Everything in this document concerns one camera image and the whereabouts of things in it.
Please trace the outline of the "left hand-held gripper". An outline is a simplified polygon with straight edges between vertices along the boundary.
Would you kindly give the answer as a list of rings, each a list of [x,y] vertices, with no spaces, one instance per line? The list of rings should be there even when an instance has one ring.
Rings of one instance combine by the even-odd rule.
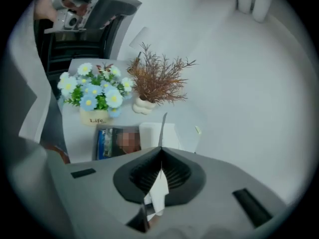
[[[45,33],[78,32],[85,30],[90,14],[100,0],[51,0],[57,17]]]

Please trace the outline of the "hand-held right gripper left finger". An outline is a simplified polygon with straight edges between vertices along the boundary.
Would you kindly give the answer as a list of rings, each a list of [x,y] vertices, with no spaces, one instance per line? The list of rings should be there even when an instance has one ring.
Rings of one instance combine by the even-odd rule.
[[[161,169],[160,152],[161,147],[150,149],[116,170],[114,186],[125,200],[144,202]]]

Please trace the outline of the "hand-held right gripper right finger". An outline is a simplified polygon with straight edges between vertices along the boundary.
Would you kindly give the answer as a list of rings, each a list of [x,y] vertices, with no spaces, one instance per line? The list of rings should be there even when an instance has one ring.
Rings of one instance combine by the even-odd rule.
[[[163,147],[161,164],[168,183],[169,193],[165,196],[167,207],[189,203],[205,186],[206,173],[203,168],[188,159],[183,151]]]

